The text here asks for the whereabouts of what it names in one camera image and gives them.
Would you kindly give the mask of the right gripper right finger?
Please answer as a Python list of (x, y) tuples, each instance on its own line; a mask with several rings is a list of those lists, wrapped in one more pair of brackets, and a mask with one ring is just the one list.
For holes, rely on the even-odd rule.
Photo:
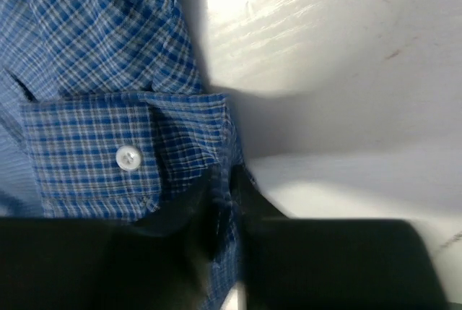
[(391, 219), (289, 218), (241, 165), (230, 192), (240, 211), (247, 309), (446, 309), (424, 242)]

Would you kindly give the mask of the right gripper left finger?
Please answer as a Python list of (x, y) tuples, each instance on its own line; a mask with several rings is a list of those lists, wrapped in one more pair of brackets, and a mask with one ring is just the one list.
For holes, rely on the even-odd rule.
[(1, 219), (3, 309), (196, 309), (217, 248), (212, 175), (133, 223)]

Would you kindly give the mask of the blue plaid long sleeve shirt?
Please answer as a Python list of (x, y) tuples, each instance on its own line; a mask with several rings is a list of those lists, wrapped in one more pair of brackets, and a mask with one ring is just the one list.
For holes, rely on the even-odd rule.
[(1, 213), (135, 221), (206, 169), (219, 236), (203, 309), (238, 280), (226, 97), (205, 91), (179, 0), (1, 0)]

